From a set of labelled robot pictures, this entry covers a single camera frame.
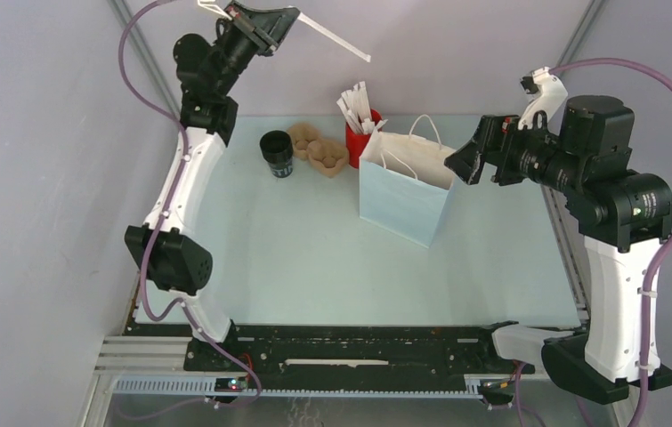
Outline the single white stick packet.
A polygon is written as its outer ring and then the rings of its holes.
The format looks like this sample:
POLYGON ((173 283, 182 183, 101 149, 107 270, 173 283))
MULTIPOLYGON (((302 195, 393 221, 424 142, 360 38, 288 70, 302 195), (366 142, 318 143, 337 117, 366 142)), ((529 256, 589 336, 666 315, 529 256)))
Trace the single white stick packet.
POLYGON ((357 48, 353 44, 349 43, 348 41, 346 41, 342 37, 338 36, 337 34, 332 32, 331 30, 329 30, 329 29, 325 28, 324 26, 322 26, 321 24, 319 24, 317 21, 313 20, 311 17, 309 17, 305 13, 299 12, 299 14, 297 16, 297 19, 299 21, 301 21, 303 24, 305 24, 308 27, 312 28, 313 30, 317 31, 318 33, 320 33, 324 37, 328 38, 332 42, 338 44, 339 46, 341 46, 342 48, 344 48, 348 52, 354 54, 355 56, 357 56, 361 60, 364 60, 367 63, 371 62, 372 57, 371 57, 370 54, 363 52, 362 50, 360 50, 359 48, 357 48))

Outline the black paper coffee cup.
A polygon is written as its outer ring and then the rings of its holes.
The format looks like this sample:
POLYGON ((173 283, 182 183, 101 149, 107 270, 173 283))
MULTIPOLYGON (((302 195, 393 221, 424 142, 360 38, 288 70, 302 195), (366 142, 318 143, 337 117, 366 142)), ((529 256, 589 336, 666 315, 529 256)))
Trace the black paper coffee cup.
POLYGON ((262 136, 259 146, 273 176, 287 178, 293 172, 293 143, 288 133, 269 131, 262 136))

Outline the light blue paper bag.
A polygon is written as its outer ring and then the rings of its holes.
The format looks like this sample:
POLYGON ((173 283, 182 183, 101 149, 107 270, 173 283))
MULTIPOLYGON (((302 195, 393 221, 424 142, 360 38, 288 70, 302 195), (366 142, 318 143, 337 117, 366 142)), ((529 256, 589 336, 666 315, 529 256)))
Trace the light blue paper bag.
POLYGON ((427 114, 407 133, 375 130, 359 157, 360 218, 430 247, 455 180, 445 166, 454 152, 427 114))

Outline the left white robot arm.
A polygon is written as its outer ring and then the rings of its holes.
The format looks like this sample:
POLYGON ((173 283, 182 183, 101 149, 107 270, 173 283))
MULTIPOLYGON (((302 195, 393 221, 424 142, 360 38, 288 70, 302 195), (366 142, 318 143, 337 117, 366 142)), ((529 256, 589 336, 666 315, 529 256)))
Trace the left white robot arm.
POLYGON ((213 42, 187 34, 174 45, 181 110, 178 116, 163 109, 159 114, 177 125, 177 146, 158 200, 143 224, 127 228, 125 243, 139 268, 142 311, 161 321, 180 306, 194 336, 209 342, 206 360, 224 371, 238 363, 239 346, 226 338, 231 318, 200 298, 213 258, 192 234, 210 175, 235 127, 238 104, 231 88, 254 57, 270 57, 279 49, 300 12, 293 6, 259 10, 231 1, 219 13, 213 42))

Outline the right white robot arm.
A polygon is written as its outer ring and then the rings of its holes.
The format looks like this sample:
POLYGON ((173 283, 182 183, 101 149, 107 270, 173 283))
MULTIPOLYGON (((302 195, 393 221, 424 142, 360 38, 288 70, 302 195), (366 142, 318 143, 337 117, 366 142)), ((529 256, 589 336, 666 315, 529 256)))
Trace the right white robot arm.
POLYGON ((657 288, 646 274, 671 235, 672 192, 659 176, 628 168, 634 112, 611 96, 570 97, 546 67, 521 84, 530 98, 524 112, 483 116, 444 164, 468 185, 493 165, 497 185, 528 180, 565 197, 588 255, 589 328, 502 324, 477 345, 477 363, 489 372, 510 360, 543 367, 555 385, 598 404, 625 399, 641 375, 654 387, 669 386, 672 371, 655 350, 643 356, 641 347, 654 335, 642 303, 657 288))

